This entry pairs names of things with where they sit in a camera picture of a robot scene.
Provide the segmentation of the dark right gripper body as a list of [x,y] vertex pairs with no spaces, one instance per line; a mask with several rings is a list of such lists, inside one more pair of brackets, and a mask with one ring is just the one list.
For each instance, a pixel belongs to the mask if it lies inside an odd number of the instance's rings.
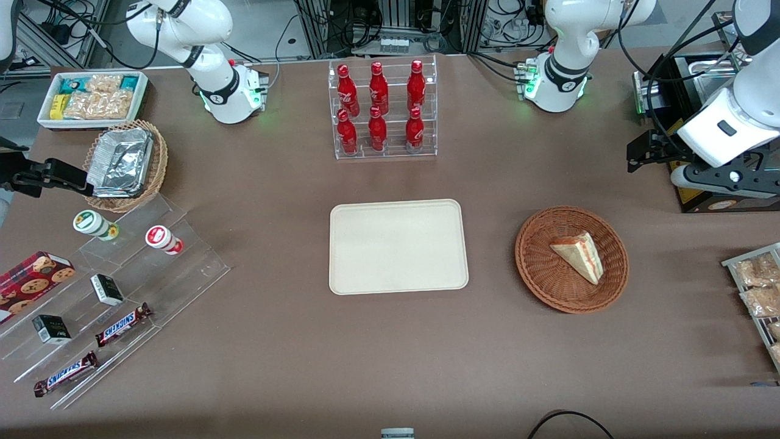
[[18,145],[1,137],[1,187],[3,190],[16,191],[12,185],[12,179],[14,175],[26,169],[27,156],[25,153],[28,150],[28,146]]

